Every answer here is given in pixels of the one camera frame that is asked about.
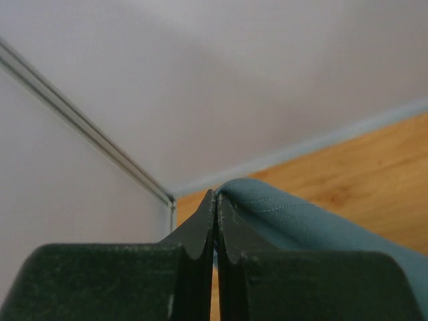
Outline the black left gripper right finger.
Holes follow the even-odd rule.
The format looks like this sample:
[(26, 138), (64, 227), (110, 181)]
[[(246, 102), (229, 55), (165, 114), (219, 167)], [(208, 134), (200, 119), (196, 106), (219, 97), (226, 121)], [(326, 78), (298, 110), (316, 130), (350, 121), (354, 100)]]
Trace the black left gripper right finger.
[(422, 320), (402, 269), (371, 251), (286, 251), (217, 200), (222, 320)]

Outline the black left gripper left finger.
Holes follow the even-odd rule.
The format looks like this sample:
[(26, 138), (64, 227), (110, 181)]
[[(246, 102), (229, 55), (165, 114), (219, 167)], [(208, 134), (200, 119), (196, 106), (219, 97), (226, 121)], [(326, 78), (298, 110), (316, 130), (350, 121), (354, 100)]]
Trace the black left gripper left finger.
[(157, 243), (47, 244), (22, 265), (2, 320), (208, 320), (215, 194)]

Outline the blue-grey t-shirt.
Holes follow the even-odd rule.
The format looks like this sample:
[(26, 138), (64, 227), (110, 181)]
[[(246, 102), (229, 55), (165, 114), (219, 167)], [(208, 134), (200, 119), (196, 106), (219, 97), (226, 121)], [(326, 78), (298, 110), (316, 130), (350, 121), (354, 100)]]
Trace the blue-grey t-shirt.
[(215, 193), (228, 198), (247, 223), (282, 249), (377, 251), (391, 256), (427, 315), (427, 256), (257, 179), (233, 179)]

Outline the left aluminium corner post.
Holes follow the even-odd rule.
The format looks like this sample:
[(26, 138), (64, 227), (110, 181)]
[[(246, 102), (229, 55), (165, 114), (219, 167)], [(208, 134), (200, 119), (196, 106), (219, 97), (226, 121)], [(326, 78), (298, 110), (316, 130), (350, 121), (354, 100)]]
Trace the left aluminium corner post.
[(149, 175), (122, 148), (111, 140), (70, 99), (57, 89), (46, 77), (37, 71), (12, 45), (1, 39), (1, 67), (11, 74), (33, 96), (62, 117), (88, 142), (103, 152), (128, 176), (143, 186), (151, 195), (167, 206), (169, 230), (177, 223), (177, 199), (154, 177)]

